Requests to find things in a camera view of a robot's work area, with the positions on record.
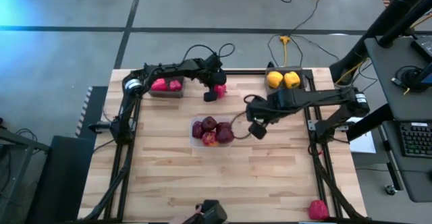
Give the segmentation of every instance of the gray floor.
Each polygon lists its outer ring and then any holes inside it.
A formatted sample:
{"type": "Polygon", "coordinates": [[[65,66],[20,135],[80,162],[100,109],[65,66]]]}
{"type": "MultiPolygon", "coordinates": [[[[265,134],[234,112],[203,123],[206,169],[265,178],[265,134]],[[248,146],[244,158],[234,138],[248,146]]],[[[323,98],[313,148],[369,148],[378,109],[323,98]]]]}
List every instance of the gray floor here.
{"type": "MultiPolygon", "coordinates": [[[[119,26],[128,19],[132,0],[0,0],[0,26],[119,26]]],[[[295,27],[312,11],[311,0],[140,0],[134,27],[285,28],[295,27]]],[[[383,11],[381,0],[322,0],[313,19],[301,29],[366,30],[383,11]]],[[[432,30],[432,24],[421,25],[432,30]]],[[[86,89],[106,86],[122,40],[121,32],[0,32],[0,116],[12,131],[30,128],[41,142],[54,135],[73,136],[86,89]]],[[[304,35],[343,57],[359,36],[304,35]]],[[[179,62],[196,43],[217,50],[234,43],[236,52],[224,67],[265,67],[271,61],[271,34],[132,33],[121,68],[146,63],[179,62]]],[[[304,53],[303,67],[327,67],[335,58],[302,38],[294,38],[304,53]]],[[[283,47],[271,43],[279,64],[283,47]]],[[[208,55],[196,48],[190,57],[208,55]]],[[[298,65],[300,53],[288,45],[288,65],[298,65]]],[[[366,70],[375,76],[373,67],[366,70]]],[[[359,78],[363,89],[370,80],[359,78]]],[[[366,94],[372,109],[385,103],[379,83],[366,94]]],[[[359,171],[358,178],[370,217],[388,221],[428,223],[431,204],[415,204],[405,192],[386,196],[386,172],[359,171]]]]}

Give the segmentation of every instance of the plastic container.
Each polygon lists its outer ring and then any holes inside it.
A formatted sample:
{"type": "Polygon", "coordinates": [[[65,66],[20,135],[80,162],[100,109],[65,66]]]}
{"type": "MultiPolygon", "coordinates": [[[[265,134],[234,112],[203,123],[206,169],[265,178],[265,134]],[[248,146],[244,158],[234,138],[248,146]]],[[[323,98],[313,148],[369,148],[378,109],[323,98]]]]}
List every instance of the plastic container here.
{"type": "MultiPolygon", "coordinates": [[[[205,146],[203,144],[203,141],[201,139],[195,139],[195,138],[192,137],[192,126],[194,125],[194,123],[197,122],[197,121],[202,121],[206,117],[207,116],[194,117],[190,121],[190,131],[189,131],[189,143],[190,143],[190,145],[192,147],[195,147],[195,148],[227,148],[227,147],[231,147],[232,143],[236,139],[234,139],[230,143],[218,144],[218,146],[205,146]]],[[[231,122],[231,120],[232,120],[232,117],[227,117],[227,116],[212,116],[212,117],[216,120],[217,123],[220,123],[220,122],[231,122]]]]}
{"type": "Polygon", "coordinates": [[[285,75],[285,73],[288,72],[296,72],[298,74],[298,77],[300,77],[300,85],[298,88],[299,89],[306,88],[306,78],[303,75],[303,69],[301,67],[299,66],[270,67],[265,70],[265,77],[264,77],[264,83],[265,83],[265,88],[267,90],[267,94],[277,92],[280,89],[287,89],[285,82],[283,80],[281,81],[281,84],[279,85],[278,88],[271,88],[267,83],[267,75],[269,74],[269,72],[279,72],[282,75],[285,75]]]}
{"type": "Polygon", "coordinates": [[[165,78],[165,83],[167,85],[167,87],[169,88],[169,83],[171,81],[177,80],[178,82],[180,82],[180,84],[182,85],[182,89],[180,91],[155,91],[155,90],[149,90],[149,94],[151,96],[155,96],[155,97],[163,97],[163,98],[175,98],[175,99],[180,99],[183,97],[183,93],[184,93],[184,77],[183,76],[174,76],[172,78],[165,78]]]}

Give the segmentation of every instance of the white paper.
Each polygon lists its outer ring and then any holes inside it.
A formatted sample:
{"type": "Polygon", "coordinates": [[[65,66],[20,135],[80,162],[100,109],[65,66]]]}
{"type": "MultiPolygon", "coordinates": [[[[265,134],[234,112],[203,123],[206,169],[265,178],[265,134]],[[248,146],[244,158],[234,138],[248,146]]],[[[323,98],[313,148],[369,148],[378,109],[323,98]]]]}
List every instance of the white paper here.
{"type": "MultiPolygon", "coordinates": [[[[351,122],[359,122],[360,117],[351,117],[347,121],[351,122]]],[[[375,150],[375,145],[373,144],[372,133],[367,132],[362,136],[359,136],[355,140],[350,141],[350,149],[351,152],[361,152],[361,153],[377,153],[375,150]]]]}

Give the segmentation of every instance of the desk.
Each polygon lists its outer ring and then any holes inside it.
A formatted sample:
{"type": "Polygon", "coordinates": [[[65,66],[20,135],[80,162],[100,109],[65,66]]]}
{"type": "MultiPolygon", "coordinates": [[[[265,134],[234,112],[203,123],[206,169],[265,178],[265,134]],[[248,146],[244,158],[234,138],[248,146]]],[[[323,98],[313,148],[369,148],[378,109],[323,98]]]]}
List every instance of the desk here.
{"type": "MultiPolygon", "coordinates": [[[[432,159],[422,159],[402,156],[400,139],[395,129],[397,121],[422,122],[432,121],[432,88],[423,93],[408,93],[403,95],[403,90],[391,82],[396,71],[402,66],[414,65],[425,67],[427,62],[410,47],[412,38],[398,38],[393,46],[386,49],[380,47],[374,38],[368,38],[364,42],[372,60],[375,72],[382,85],[387,104],[372,112],[369,116],[358,122],[347,132],[348,139],[352,140],[361,134],[380,126],[387,139],[385,141],[387,151],[393,153],[393,157],[401,170],[431,171],[432,159]]],[[[389,168],[395,186],[398,185],[398,174],[389,168]]],[[[426,173],[413,173],[401,171],[406,190],[410,199],[414,202],[432,202],[432,181],[426,173]]]]}
{"type": "MultiPolygon", "coordinates": [[[[129,70],[114,70],[111,76],[105,101],[110,118],[118,112],[123,97],[121,80],[127,74],[129,70]]],[[[313,74],[317,90],[333,88],[327,68],[313,69],[313,74]]],[[[144,96],[124,221],[168,221],[192,213],[194,205],[205,198],[220,200],[229,221],[308,220],[307,208],[319,197],[312,157],[307,153],[303,112],[270,125],[263,140],[250,137],[234,142],[231,148],[206,148],[207,152],[189,145],[193,117],[233,117],[245,110],[244,96],[266,95],[263,80],[263,76],[228,76],[226,96],[212,103],[203,101],[207,89],[190,80],[186,80],[182,99],[144,96]]],[[[336,109],[322,107],[323,117],[336,109]]],[[[343,134],[335,137],[344,139],[343,134]]],[[[96,146],[110,139],[109,133],[101,134],[96,146]]],[[[332,142],[329,149],[338,187],[354,208],[366,215],[349,146],[332,142]]],[[[86,216],[107,190],[114,152],[111,144],[94,154],[79,217],[86,216]]],[[[117,211],[115,198],[114,203],[113,215],[117,211]]]]}

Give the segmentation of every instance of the table leg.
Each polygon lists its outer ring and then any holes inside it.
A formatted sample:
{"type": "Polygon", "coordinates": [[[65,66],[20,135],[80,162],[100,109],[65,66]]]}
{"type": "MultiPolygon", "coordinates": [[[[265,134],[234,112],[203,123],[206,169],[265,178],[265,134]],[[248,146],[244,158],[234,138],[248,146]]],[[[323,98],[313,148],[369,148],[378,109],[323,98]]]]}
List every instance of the table leg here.
{"type": "Polygon", "coordinates": [[[348,140],[351,141],[380,126],[384,121],[392,119],[392,110],[390,110],[388,104],[385,104],[350,127],[350,129],[346,132],[348,140]]]}

